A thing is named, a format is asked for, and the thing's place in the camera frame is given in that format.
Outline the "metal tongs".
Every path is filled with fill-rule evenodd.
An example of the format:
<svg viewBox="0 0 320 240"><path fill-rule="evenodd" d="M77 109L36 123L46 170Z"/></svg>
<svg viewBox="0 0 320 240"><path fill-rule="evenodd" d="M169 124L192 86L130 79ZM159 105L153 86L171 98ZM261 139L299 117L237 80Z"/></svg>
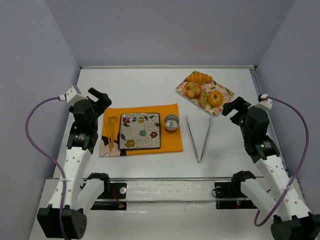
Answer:
<svg viewBox="0 0 320 240"><path fill-rule="evenodd" d="M186 114L186 123L197 163L201 163L211 130L211 117Z"/></svg>

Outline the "orange bagel bread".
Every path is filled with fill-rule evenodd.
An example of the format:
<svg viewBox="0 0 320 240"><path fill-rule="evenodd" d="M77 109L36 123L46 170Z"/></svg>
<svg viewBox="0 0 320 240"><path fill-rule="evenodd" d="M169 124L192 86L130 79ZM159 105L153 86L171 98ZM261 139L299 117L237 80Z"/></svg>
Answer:
<svg viewBox="0 0 320 240"><path fill-rule="evenodd" d="M208 94L207 102L212 107L220 106L224 101L224 96L219 91L212 91Z"/></svg>

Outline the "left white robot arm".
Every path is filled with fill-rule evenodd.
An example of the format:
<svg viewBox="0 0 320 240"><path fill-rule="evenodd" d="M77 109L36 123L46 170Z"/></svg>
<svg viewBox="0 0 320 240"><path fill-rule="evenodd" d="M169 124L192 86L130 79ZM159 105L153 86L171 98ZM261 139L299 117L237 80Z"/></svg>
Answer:
<svg viewBox="0 0 320 240"><path fill-rule="evenodd" d="M94 88L88 92L96 101L72 86L62 100L66 101L74 122L71 125L64 165L58 165L61 176L47 204L38 210L37 220L49 239L80 240L87 228L86 213L97 198L110 190L106 173L92 173L86 181L84 171L98 140L98 118L112 104L108 95Z"/></svg>

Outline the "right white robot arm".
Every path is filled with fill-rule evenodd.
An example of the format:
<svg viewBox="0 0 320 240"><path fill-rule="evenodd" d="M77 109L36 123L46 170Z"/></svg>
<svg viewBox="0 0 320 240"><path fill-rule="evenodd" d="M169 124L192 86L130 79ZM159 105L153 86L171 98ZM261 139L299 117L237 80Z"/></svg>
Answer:
<svg viewBox="0 0 320 240"><path fill-rule="evenodd" d="M231 189L248 197L259 212L267 213L261 222L254 222L256 227L273 219L270 226L273 239L315 240L320 233L320 216L313 214L300 198L293 186L297 173L287 175L280 151L267 135L268 112L273 101L273 97L261 94L255 105L237 97L223 106L224 116L237 111L230 120L240 127L245 151L269 187L264 190L250 171L239 171L231 178Z"/></svg>

